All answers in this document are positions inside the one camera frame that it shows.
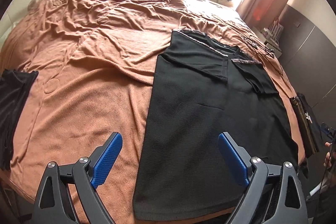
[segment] bedsheet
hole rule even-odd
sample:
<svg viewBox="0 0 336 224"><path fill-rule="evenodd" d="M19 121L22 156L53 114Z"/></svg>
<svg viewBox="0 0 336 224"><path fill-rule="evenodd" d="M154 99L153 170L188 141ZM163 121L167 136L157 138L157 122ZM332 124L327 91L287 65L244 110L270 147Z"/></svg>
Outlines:
<svg viewBox="0 0 336 224"><path fill-rule="evenodd" d="M132 196L156 58L169 45L171 30L179 28L196 29L222 43L238 45L263 63L286 107L301 162L305 152L289 101L295 91L279 62L262 55L262 51L255 53L243 43L242 35L258 40L239 20L210 12L202 15L201 8L193 11L192 1L186 3L36 3L10 33L0 53L0 71L39 71L15 131L11 171L1 171L1 179L33 202L48 162L73 163L90 155L117 131L123 136L123 148L105 184L97 191L116 223L145 223L134 219ZM71 194L80 220L87 223L74 187ZM178 223L195 223L230 211L228 208Z"/></svg>

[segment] black cloth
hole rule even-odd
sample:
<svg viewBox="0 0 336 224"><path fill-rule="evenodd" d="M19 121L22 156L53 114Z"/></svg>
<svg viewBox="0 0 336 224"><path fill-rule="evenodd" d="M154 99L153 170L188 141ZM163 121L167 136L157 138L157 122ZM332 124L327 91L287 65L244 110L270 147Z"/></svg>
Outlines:
<svg viewBox="0 0 336 224"><path fill-rule="evenodd" d="M319 203L312 224L331 224L336 219L336 186L319 196Z"/></svg>
<svg viewBox="0 0 336 224"><path fill-rule="evenodd" d="M320 126L303 94L298 93L296 97L290 98L290 102L299 124L305 155L309 158L323 150Z"/></svg>
<svg viewBox="0 0 336 224"><path fill-rule="evenodd" d="M5 69L0 78L0 168L10 169L13 136L30 88L38 75Z"/></svg>
<svg viewBox="0 0 336 224"><path fill-rule="evenodd" d="M306 118L308 122L308 127L310 132L312 133L313 142L316 145L317 151L324 150L325 142L322 140L322 132L320 130L320 124L318 123L316 116L313 112L313 109L308 104L306 97L302 93L297 93L298 98L302 104L302 108L306 114Z"/></svg>
<svg viewBox="0 0 336 224"><path fill-rule="evenodd" d="M135 217L171 221L235 206L244 189L218 150L225 131L251 156L297 167L286 109L261 63L206 34L173 31L157 57Z"/></svg>

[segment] person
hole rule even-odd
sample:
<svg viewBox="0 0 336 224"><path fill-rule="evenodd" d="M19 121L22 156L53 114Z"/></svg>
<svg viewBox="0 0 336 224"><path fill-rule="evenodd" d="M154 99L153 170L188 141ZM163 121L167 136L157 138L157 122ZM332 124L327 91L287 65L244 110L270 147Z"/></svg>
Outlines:
<svg viewBox="0 0 336 224"><path fill-rule="evenodd" d="M325 146L330 148L330 143L326 142ZM330 152L326 154L324 164L323 164L324 167L326 167L328 164L328 169L331 167L331 161L329 160L329 158L330 158ZM336 159L336 152L333 153L333 158Z"/></svg>

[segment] wrinkled blanket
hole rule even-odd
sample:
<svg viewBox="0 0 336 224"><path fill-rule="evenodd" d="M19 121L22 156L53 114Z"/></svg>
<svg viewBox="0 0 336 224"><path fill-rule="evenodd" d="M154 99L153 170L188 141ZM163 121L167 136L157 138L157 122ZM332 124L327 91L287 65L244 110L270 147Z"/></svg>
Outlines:
<svg viewBox="0 0 336 224"><path fill-rule="evenodd" d="M193 13L184 0L41 0L0 54L0 71L39 71L14 135L11 171L1 171L0 177L33 202L48 162L74 163L117 131L123 148L97 191L116 223L140 223L132 196L156 58L169 45L171 30L179 28L238 45L263 63L287 109L302 161L305 152L289 101L295 91L276 59L243 43L242 35L257 39L247 27ZM80 220L87 223L74 187L71 192Z"/></svg>

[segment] black shirt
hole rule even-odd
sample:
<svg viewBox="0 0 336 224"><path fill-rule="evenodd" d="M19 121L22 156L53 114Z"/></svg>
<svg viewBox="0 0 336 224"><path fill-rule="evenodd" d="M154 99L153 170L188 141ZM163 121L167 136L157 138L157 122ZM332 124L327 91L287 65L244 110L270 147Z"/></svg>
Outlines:
<svg viewBox="0 0 336 224"><path fill-rule="evenodd" d="M226 131L251 156L297 167L286 109L262 64L238 46L174 30L157 57L135 217L171 221L235 206L244 189L218 150L218 135Z"/></svg>

